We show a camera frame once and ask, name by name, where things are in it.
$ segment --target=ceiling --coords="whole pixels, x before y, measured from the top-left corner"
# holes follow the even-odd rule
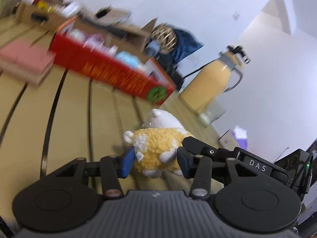
[[[297,27],[317,38],[317,0],[293,0]]]

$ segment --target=green logo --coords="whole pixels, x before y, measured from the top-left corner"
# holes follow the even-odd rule
[[[162,86],[156,86],[147,93],[147,100],[152,103],[161,102],[167,97],[167,89]]]

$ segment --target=woven ball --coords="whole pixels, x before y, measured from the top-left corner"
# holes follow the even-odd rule
[[[158,25],[151,34],[152,39],[156,39],[161,44],[160,52],[169,54],[176,46],[177,38],[173,28],[167,24]]]

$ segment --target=white fabric tag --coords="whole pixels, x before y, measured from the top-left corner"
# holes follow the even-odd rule
[[[138,152],[135,154],[135,158],[138,162],[140,162],[144,158],[144,155],[141,152]]]

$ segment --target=white toy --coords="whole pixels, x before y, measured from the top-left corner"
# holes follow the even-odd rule
[[[184,138],[192,136],[183,125],[169,112],[153,109],[149,119],[134,133],[126,131],[123,139],[134,146],[135,167],[151,178],[160,177],[162,171],[182,176],[177,163],[177,148]]]

